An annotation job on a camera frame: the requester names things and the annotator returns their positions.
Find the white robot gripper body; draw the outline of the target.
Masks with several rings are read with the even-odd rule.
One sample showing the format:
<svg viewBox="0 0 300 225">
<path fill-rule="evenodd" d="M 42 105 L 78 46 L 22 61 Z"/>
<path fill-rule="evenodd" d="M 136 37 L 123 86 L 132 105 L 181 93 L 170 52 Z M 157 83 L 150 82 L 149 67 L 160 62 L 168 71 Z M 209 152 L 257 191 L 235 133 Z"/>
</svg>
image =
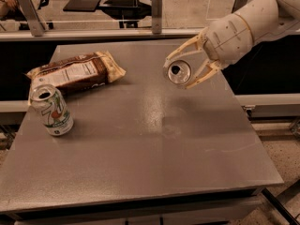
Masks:
<svg viewBox="0 0 300 225">
<path fill-rule="evenodd" d="M 235 64 L 253 46 L 247 23 L 235 14 L 211 22 L 205 37 L 203 48 L 211 60 L 219 61 L 222 69 Z"/>
</svg>

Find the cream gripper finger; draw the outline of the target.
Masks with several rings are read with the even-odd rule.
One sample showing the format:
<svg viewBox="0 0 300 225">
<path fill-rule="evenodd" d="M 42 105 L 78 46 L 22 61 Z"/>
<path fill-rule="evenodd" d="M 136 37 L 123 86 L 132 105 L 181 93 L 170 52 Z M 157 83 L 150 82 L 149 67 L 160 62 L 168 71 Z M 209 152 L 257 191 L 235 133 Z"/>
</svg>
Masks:
<svg viewBox="0 0 300 225">
<path fill-rule="evenodd" d="M 203 45 L 208 40 L 207 38 L 207 31 L 208 28 L 205 27 L 200 33 L 188 41 L 184 42 L 180 45 L 177 49 L 171 52 L 165 60 L 164 67 L 166 68 L 170 65 L 173 61 L 178 60 L 181 57 L 190 56 L 196 53 L 203 52 Z"/>
<path fill-rule="evenodd" d="M 214 75 L 216 75 L 221 70 L 221 63 L 217 61 L 211 61 L 205 59 L 202 64 L 196 69 L 192 74 L 190 80 L 185 85 L 186 89 L 192 88 L 195 85 L 202 83 Z"/>
</svg>

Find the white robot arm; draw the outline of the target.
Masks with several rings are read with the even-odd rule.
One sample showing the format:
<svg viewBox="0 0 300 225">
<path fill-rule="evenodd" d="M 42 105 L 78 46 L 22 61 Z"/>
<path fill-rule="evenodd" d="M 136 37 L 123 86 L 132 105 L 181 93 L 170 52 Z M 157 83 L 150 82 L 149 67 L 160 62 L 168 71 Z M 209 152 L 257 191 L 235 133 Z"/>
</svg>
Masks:
<svg viewBox="0 0 300 225">
<path fill-rule="evenodd" d="M 252 0 L 171 52 L 163 73 L 189 89 L 237 63 L 255 45 L 296 32 L 299 22 L 300 0 Z"/>
</svg>

